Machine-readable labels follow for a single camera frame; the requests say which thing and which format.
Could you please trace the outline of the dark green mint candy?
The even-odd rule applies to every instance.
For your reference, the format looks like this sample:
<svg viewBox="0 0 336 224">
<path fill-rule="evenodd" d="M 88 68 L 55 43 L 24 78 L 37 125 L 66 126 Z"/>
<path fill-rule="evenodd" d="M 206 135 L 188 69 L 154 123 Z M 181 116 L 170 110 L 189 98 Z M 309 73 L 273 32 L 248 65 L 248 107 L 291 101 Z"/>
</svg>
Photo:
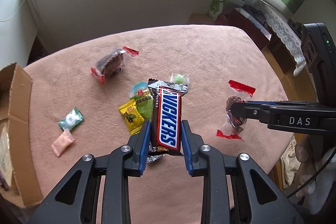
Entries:
<svg viewBox="0 0 336 224">
<path fill-rule="evenodd" d="M 83 114 L 77 107 L 75 107 L 61 121 L 58 122 L 58 125 L 63 131 L 72 131 L 77 125 L 79 125 L 83 121 Z"/>
</svg>

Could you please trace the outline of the green gift bag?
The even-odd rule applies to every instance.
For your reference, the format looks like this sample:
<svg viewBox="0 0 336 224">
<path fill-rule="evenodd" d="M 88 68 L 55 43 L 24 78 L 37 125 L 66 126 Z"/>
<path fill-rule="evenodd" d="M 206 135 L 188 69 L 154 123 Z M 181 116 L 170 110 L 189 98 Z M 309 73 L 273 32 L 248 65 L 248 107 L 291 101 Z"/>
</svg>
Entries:
<svg viewBox="0 0 336 224">
<path fill-rule="evenodd" d="M 228 15 L 232 9 L 242 7 L 244 0 L 213 0 L 207 15 L 215 21 L 219 15 Z"/>
</svg>

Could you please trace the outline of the dark cake bag red ends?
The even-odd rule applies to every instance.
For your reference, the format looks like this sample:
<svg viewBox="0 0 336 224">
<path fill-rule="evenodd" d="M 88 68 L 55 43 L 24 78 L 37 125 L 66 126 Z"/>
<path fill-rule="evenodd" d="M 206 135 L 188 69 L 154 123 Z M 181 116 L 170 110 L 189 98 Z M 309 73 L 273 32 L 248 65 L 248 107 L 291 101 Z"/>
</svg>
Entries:
<svg viewBox="0 0 336 224">
<path fill-rule="evenodd" d="M 91 73 L 99 80 L 100 84 L 104 85 L 106 78 L 109 78 L 123 70 L 125 67 L 125 56 L 134 58 L 138 55 L 139 51 L 129 47 L 124 46 L 122 48 L 118 48 L 98 60 L 95 65 L 91 67 Z"/>
</svg>

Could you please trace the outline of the cracker pack clear wrapper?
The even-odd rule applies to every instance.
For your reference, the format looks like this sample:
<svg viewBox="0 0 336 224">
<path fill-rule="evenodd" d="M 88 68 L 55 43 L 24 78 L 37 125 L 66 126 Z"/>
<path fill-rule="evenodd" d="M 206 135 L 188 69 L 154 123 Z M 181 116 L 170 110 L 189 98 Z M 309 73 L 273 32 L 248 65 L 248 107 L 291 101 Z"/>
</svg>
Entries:
<svg viewBox="0 0 336 224">
<path fill-rule="evenodd" d="M 6 190 L 15 184 L 9 144 L 8 123 L 5 122 L 1 131 L 1 182 Z"/>
</svg>

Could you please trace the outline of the white lace cloth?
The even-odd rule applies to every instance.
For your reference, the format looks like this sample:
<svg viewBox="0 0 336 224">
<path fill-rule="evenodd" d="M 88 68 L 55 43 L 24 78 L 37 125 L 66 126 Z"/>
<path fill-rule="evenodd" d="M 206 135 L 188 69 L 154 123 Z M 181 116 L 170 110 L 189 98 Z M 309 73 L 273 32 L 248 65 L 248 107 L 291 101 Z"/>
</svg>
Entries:
<svg viewBox="0 0 336 224">
<path fill-rule="evenodd" d="M 298 76 L 306 65 L 301 49 L 301 40 L 288 25 L 288 20 L 277 9 L 262 0 L 254 2 L 256 9 L 264 14 L 268 25 L 280 38 L 295 61 L 294 77 Z"/>
</svg>

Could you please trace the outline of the nut mix bag red ends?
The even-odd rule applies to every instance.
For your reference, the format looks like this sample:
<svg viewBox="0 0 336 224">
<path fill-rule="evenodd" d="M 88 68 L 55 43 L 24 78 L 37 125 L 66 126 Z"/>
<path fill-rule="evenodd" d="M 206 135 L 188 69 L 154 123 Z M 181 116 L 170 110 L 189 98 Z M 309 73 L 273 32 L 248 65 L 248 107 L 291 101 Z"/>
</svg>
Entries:
<svg viewBox="0 0 336 224">
<path fill-rule="evenodd" d="M 240 104 L 253 97 L 256 88 L 235 80 L 228 81 L 228 93 L 225 104 L 224 124 L 217 129 L 216 136 L 229 140 L 243 141 L 240 136 L 247 118 L 240 113 Z"/>
</svg>

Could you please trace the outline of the red open box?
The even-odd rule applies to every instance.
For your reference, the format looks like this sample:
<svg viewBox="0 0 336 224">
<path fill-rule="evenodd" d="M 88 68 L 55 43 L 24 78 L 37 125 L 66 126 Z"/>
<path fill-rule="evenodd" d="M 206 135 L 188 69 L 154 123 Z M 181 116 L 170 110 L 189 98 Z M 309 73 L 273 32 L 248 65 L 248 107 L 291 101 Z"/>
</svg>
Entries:
<svg viewBox="0 0 336 224">
<path fill-rule="evenodd" d="M 270 43 L 270 32 L 243 9 L 233 9 L 227 22 L 229 26 L 243 30 L 261 51 Z"/>
</svg>

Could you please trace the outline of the yellow jelly cup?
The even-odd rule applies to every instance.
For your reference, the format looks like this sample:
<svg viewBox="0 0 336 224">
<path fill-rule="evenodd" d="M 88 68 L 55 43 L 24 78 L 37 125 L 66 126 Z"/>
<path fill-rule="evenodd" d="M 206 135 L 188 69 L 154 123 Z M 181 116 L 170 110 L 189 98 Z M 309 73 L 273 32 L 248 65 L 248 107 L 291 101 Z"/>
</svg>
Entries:
<svg viewBox="0 0 336 224">
<path fill-rule="evenodd" d="M 153 97 L 146 82 L 136 83 L 130 91 L 130 99 L 134 99 L 137 110 L 145 120 L 151 120 L 153 111 Z"/>
</svg>

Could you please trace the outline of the yellow candy sachet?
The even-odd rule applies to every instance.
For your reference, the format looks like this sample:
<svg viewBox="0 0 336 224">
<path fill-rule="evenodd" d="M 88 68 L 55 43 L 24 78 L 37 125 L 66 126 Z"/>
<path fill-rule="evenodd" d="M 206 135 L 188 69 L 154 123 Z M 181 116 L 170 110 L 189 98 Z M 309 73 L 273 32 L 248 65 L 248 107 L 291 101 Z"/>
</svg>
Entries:
<svg viewBox="0 0 336 224">
<path fill-rule="evenodd" d="M 138 134 L 145 120 L 137 110 L 136 101 L 131 99 L 126 104 L 120 106 L 118 110 L 126 122 L 130 135 Z"/>
</svg>

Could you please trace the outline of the pink candy sachet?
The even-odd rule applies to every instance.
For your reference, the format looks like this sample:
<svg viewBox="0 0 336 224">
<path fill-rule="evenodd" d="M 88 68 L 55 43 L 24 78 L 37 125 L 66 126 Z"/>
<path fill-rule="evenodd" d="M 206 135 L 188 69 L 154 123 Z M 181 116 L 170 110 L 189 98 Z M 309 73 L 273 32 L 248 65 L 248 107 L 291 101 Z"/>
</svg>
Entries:
<svg viewBox="0 0 336 224">
<path fill-rule="evenodd" d="M 59 157 L 66 148 L 75 141 L 69 129 L 65 129 L 63 133 L 51 145 L 52 151 Z"/>
</svg>

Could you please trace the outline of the large Snickers bar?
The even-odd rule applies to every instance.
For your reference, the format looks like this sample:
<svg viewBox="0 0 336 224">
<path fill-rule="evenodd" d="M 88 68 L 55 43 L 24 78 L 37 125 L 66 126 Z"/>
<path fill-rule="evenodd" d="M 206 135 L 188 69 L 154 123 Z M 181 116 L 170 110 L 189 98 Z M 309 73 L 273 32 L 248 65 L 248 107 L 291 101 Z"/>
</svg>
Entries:
<svg viewBox="0 0 336 224">
<path fill-rule="evenodd" d="M 154 155 L 180 156 L 182 97 L 187 84 L 149 79 L 147 87 L 153 97 L 150 144 Z"/>
</svg>

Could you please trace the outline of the green candy clear wrapper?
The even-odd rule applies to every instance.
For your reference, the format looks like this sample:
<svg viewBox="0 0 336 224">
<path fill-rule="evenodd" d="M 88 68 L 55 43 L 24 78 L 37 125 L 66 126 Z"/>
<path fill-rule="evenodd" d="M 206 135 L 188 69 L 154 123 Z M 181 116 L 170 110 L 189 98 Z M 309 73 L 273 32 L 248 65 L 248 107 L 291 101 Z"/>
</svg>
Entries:
<svg viewBox="0 0 336 224">
<path fill-rule="evenodd" d="M 178 74 L 178 73 L 172 73 L 170 77 L 170 82 L 175 84 L 190 84 L 190 77 L 188 74 Z"/>
</svg>

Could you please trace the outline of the black patterned candy sachet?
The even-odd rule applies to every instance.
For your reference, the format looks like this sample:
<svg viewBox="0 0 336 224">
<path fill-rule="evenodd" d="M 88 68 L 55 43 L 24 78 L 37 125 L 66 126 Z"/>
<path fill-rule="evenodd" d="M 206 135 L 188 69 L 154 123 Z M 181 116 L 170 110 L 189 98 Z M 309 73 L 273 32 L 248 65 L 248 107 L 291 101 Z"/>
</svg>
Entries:
<svg viewBox="0 0 336 224">
<path fill-rule="evenodd" d="M 155 162 L 156 160 L 162 159 L 166 153 L 167 149 L 161 147 L 153 147 L 150 145 L 146 163 L 150 164 Z"/>
</svg>

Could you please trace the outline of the brown cardboard box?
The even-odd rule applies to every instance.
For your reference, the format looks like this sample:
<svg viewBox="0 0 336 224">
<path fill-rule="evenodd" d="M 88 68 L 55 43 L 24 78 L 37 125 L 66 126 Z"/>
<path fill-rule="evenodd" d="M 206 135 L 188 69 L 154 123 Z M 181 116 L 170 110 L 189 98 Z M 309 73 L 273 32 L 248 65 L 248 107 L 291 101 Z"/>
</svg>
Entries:
<svg viewBox="0 0 336 224">
<path fill-rule="evenodd" d="M 1 131 L 8 123 L 10 157 L 15 184 L 2 197 L 20 208 L 39 204 L 43 195 L 34 170 L 30 147 L 29 109 L 32 79 L 18 64 L 1 69 Z"/>
</svg>

